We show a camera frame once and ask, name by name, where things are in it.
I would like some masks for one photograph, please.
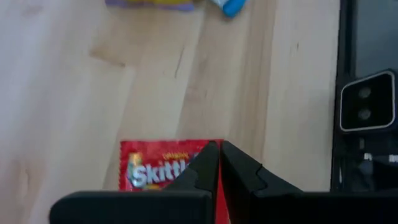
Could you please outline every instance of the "wooden table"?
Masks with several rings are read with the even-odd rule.
[[[330,185],[339,0],[252,0],[226,20],[0,1],[0,223],[116,189],[120,139],[228,139],[304,190]]]

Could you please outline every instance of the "black device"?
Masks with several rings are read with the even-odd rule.
[[[232,224],[395,223],[395,191],[302,192],[228,141],[209,143],[169,186],[146,192],[78,192],[59,200],[51,224],[215,222],[218,166]]]
[[[398,1],[342,0],[332,192],[398,188]]]

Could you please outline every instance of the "red candy bag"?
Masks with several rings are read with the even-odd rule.
[[[162,189],[178,177],[209,140],[122,141],[119,189],[142,191]],[[228,214],[218,176],[216,223],[227,224]]]

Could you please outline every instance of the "candy wrapper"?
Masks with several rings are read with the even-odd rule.
[[[122,141],[119,189],[162,189],[178,177],[209,140]],[[218,176],[216,223],[227,224],[228,213],[221,175]]]
[[[177,9],[181,11],[193,10],[191,0],[105,0],[109,6],[142,7],[155,6],[163,9]]]

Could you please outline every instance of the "purple package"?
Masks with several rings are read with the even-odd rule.
[[[188,0],[171,0],[170,3],[158,3],[158,1],[148,2],[143,0],[105,0],[106,5],[108,6],[117,6],[117,7],[145,7],[145,6],[154,6],[162,9],[176,9],[180,11],[192,11],[193,4]]]

